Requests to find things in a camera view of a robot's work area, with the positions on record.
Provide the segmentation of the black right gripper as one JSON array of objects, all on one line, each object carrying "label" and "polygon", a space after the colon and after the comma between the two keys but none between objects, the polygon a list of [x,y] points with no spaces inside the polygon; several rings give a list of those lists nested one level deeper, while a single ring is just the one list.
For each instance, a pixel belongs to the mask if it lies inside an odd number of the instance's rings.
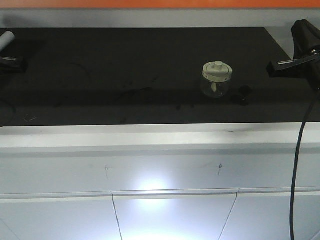
[{"label": "black right gripper", "polygon": [[297,20],[291,28],[293,60],[271,61],[266,71],[271,78],[302,78],[307,66],[320,60],[320,30],[308,20]]}]

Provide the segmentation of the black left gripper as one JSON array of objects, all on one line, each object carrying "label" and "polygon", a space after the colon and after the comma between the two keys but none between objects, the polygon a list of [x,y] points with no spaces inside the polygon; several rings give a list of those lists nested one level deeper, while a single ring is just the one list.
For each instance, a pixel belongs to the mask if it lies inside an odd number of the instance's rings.
[{"label": "black left gripper", "polygon": [[27,68],[28,64],[23,57],[0,57],[1,74],[24,73]]}]

